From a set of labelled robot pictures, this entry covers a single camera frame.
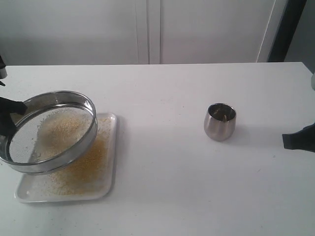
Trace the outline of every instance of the metal cup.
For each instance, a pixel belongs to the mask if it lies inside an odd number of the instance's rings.
[[[215,141],[228,139],[234,132],[236,111],[224,103],[212,104],[204,121],[206,134]]]

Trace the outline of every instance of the rectangular tray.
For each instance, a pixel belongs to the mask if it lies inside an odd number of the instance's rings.
[[[23,175],[14,194],[17,200],[22,203],[92,200],[101,198],[108,193],[113,177],[117,117],[112,113],[97,114],[96,117],[98,132],[104,131],[107,135],[105,142],[107,153],[103,157],[103,160],[106,161],[106,167],[100,178],[91,183],[91,185],[97,184],[100,187],[87,193],[59,195],[51,191],[54,186],[50,175]]]

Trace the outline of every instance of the cabinet door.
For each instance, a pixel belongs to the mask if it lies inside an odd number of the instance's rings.
[[[286,0],[158,1],[161,63],[267,61],[286,3]]]
[[[148,63],[146,0],[0,1],[10,65]]]

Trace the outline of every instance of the metal sieve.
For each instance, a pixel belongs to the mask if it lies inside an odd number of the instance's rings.
[[[13,136],[0,136],[0,159],[31,175],[49,174],[87,151],[97,134],[96,110],[86,96],[73,91],[44,93],[24,102]]]

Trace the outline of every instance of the sieve mesh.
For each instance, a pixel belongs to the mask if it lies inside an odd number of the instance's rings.
[[[9,144],[12,161],[33,163],[52,158],[73,146],[88,131],[93,117],[76,107],[41,113],[19,128]]]

